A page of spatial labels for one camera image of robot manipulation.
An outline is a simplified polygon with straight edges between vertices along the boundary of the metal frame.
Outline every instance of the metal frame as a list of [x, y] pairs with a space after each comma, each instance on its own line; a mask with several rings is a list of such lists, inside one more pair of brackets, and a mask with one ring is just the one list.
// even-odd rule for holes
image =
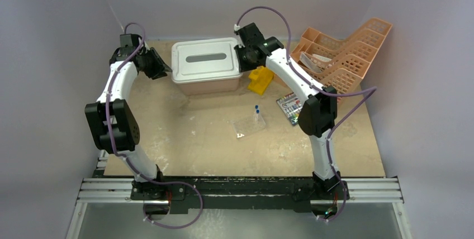
[[[104, 170], [107, 159], [108, 153], [102, 150], [96, 170]], [[347, 182], [350, 193], [347, 203], [391, 203], [402, 239], [412, 239], [398, 178], [343, 178], [343, 180]], [[133, 178], [83, 179], [66, 238], [78, 238], [89, 203], [168, 204], [167, 200], [131, 200], [132, 181]], [[312, 200], [311, 204], [331, 204], [332, 202], [332, 200]]]

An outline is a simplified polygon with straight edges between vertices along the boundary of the white plastic bin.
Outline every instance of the white plastic bin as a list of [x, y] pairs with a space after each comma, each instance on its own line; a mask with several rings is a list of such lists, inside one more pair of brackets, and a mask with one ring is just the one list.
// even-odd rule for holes
[[239, 61], [235, 38], [177, 42], [172, 47], [172, 79], [186, 95], [236, 90]]

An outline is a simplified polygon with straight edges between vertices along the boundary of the yellow block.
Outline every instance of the yellow block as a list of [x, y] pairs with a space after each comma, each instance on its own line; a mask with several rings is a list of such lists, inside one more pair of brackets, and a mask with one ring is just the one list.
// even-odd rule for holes
[[249, 79], [252, 81], [247, 88], [259, 95], [263, 95], [274, 75], [275, 73], [270, 69], [260, 66], [249, 74]]

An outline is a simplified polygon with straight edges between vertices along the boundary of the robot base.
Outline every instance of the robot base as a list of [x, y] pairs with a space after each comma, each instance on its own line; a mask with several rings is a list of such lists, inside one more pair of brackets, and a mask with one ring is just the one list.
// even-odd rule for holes
[[[335, 198], [342, 200], [343, 187], [321, 188], [314, 176], [296, 177], [237, 177], [237, 176], [166, 176], [165, 181], [183, 181], [194, 185], [202, 195], [206, 209], [288, 209], [297, 213], [313, 212], [325, 215], [336, 212]], [[186, 214], [199, 208], [197, 194], [184, 185], [155, 185], [136, 183], [132, 200], [168, 200], [172, 206], [147, 205], [147, 214]]]

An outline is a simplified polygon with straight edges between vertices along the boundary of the wooden table surface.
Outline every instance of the wooden table surface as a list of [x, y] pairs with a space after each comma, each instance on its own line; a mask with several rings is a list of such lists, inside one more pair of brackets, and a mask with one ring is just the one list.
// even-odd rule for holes
[[[174, 43], [148, 42], [167, 64]], [[127, 101], [140, 127], [140, 145], [165, 175], [311, 175], [309, 138], [276, 103], [291, 90], [272, 82], [259, 96], [247, 90], [249, 82], [244, 74], [236, 91], [186, 96], [170, 76], [151, 80], [140, 73]], [[347, 98], [338, 119], [360, 100]], [[266, 128], [237, 139], [230, 122], [253, 115], [256, 104]], [[365, 104], [336, 130], [334, 146], [342, 176], [385, 176]], [[131, 173], [110, 156], [105, 175]]]

